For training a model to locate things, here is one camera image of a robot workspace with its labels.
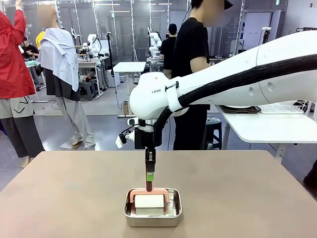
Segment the black t-shirt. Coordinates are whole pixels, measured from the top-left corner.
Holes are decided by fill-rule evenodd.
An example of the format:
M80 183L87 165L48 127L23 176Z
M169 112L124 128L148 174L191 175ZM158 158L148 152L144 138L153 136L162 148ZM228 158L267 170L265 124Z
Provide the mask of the black t-shirt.
M207 63L209 63L207 28L195 18L190 17L182 24L177 35L172 78L193 73L190 61L203 56L207 58Z
M35 46L32 46L32 45L29 45L28 47L22 46L22 49L24 50L23 56L25 59L29 59L30 57L37 58L36 56L31 56L28 53L26 53L27 51L31 51L32 53L38 54L39 51Z
M164 55L163 69L172 69L176 37L169 37L162 42L160 54Z

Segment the metal tray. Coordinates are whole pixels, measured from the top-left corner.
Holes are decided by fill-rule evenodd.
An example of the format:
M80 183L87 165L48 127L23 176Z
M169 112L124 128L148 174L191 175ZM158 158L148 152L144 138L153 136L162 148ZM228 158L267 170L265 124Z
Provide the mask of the metal tray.
M165 204L164 215L149 216L136 215L134 203L130 203L130 192L127 192L123 213L127 219L127 224L131 227L176 227L182 217L182 203L179 192L174 188L166 188L169 193L169 202Z

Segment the wire rack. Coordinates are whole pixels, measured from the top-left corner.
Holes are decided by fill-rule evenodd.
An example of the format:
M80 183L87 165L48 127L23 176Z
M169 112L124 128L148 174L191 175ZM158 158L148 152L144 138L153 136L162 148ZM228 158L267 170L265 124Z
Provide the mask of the wire rack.
M303 114L307 105L308 101L297 100L261 105L259 108L263 114Z

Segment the white robot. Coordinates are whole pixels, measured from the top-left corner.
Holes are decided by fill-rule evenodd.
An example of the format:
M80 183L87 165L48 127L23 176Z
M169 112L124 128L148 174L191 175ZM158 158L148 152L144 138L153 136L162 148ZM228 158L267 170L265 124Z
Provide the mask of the white robot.
M87 48L90 50L91 55L93 56L93 58L98 57L100 51L101 51L101 44L98 40L98 37L96 34L89 34L88 35L88 42L89 44L87 44L86 42L83 44L83 48L82 50L87 50Z
M300 32L184 77L169 80L160 72L142 74L130 95L130 107L136 118L128 123L129 130L135 130L122 132L117 146L122 147L127 139L134 140L136 149L146 149L146 173L153 173L155 148L162 143L166 121L170 116L186 113L189 105L317 102L316 41L317 31Z
M150 37L150 42L151 42L151 46L150 46L149 50L151 52L151 56L153 56L153 54L155 54L155 52L159 51L159 47L161 47L161 45L162 45L162 40L159 37L157 32L152 32L150 27L148 27L148 32L149 32L149 37Z

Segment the man in black t-shirt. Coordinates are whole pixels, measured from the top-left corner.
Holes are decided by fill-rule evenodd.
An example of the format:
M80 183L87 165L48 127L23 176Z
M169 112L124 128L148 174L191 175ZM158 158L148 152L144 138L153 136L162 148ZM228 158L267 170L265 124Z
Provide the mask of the man in black t-shirt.
M24 50L23 57L25 59L29 59L30 57L38 58L39 50L35 46L32 46L26 37L24 37L21 47Z
M32 46L28 39L24 37L23 42L21 44L21 48L24 50L23 57L25 59L29 59L30 57L33 57L34 59L37 59L39 56L39 51L35 46ZM34 85L37 91L40 91L41 89L41 83L38 78L38 76L35 73L35 67L30 68L33 80L34 80Z
M168 32L169 37L162 42L160 57L164 58L163 73L168 79L171 79L177 26L174 23L170 24Z
M228 0L192 0L192 12L178 31L172 78L203 70L209 65L209 27L224 9L232 7ZM200 150L209 105L192 105L175 117L174 150Z

